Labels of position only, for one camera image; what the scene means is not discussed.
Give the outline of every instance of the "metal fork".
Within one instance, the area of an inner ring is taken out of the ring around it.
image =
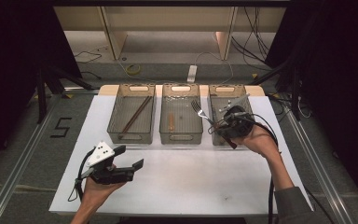
[[[206,116],[205,112],[201,109],[199,103],[197,103],[196,100],[193,100],[191,102],[191,106],[193,106],[193,109],[197,112],[197,114],[201,117],[204,118],[206,120],[208,120],[208,122],[214,126],[214,123],[211,119],[208,118],[208,116]]]

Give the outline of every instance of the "person's right hand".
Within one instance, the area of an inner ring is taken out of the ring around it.
[[[266,158],[269,154],[278,152],[278,147],[271,135],[263,128],[254,125],[248,135],[244,137],[231,138],[231,141],[237,145],[245,145],[253,152],[256,152]]]

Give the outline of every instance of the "transparent gray bin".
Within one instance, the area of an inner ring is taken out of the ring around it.
[[[239,98],[246,94],[246,89],[243,85],[210,85],[208,96],[209,111],[212,112],[211,119],[217,122],[223,118],[225,112],[219,112],[219,109],[227,106],[228,101]],[[249,99],[246,98],[239,103],[246,112],[253,114]],[[212,140],[214,146],[229,146],[229,144],[218,134],[212,133]]]
[[[159,133],[161,143],[200,144],[202,119],[191,106],[200,104],[200,86],[197,84],[164,84],[162,86]]]
[[[112,142],[151,144],[155,108],[155,84],[121,84],[107,127]]]

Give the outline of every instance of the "floor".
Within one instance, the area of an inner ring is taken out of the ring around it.
[[[262,76],[267,72],[265,69],[269,69],[258,60],[244,60],[243,55],[233,47],[228,60],[221,61],[214,33],[129,33],[118,61],[112,60],[103,33],[66,32],[66,35],[74,55],[78,54],[76,60],[83,72],[83,79],[94,86],[116,84],[123,80],[186,81],[191,64],[199,67],[196,75],[196,82],[199,83],[220,83],[226,80],[227,83],[247,83],[255,75]],[[248,35],[234,34],[240,43],[245,43]],[[269,46],[274,34],[262,36]],[[255,38],[251,38],[247,49],[258,57],[263,57]],[[141,73],[136,77],[138,79],[124,75],[122,66],[128,64],[141,65]],[[265,93],[275,93],[276,80],[274,77],[261,85]],[[78,91],[78,86],[67,80],[62,83],[68,90],[64,97],[48,94],[50,114],[45,127],[36,124],[38,106],[37,99],[33,98],[24,108],[15,132],[7,139],[7,148],[0,152],[0,194],[8,193],[6,200],[0,205],[0,223],[69,223],[72,218],[51,214],[48,208],[95,92]],[[358,223],[358,189],[330,147],[317,115],[310,114],[310,108],[304,104],[301,121],[296,122],[282,104],[274,100],[271,100],[271,104],[304,185],[335,223]],[[62,131],[55,129],[60,119],[62,125],[70,127],[70,131],[65,138],[53,138],[52,135],[62,134]],[[307,136],[309,142],[302,142],[299,134]],[[22,163],[24,167],[17,170],[17,180],[13,181],[15,186],[11,191],[3,192],[8,180],[16,175],[11,172]],[[315,200],[310,200],[315,211],[324,216],[325,223],[328,223],[321,207]],[[335,203],[341,203],[341,208],[336,208]],[[119,221],[120,217],[98,215],[91,223]],[[224,223],[236,223],[235,221],[237,220],[221,220]],[[246,222],[267,223],[267,218],[247,217]]]

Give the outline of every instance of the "white desk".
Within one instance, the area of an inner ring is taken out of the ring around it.
[[[115,147],[106,131],[115,99],[115,96],[94,97],[50,212],[73,214],[80,201],[70,203],[67,199],[86,153],[101,140]],[[288,172],[308,199],[268,97],[251,96],[250,102],[253,112],[267,120],[275,131]],[[159,118],[160,104],[158,93],[156,118]],[[207,108],[206,105],[207,97],[201,95],[201,106]],[[113,193],[98,213],[125,217],[267,214],[270,172],[266,161],[245,147],[235,150],[214,147],[207,133],[207,122],[203,121],[203,125],[200,145],[164,146],[159,140],[159,120],[155,119],[153,143],[127,146],[127,151],[114,160],[117,167],[122,167],[145,159],[144,167],[135,173],[132,182]]]

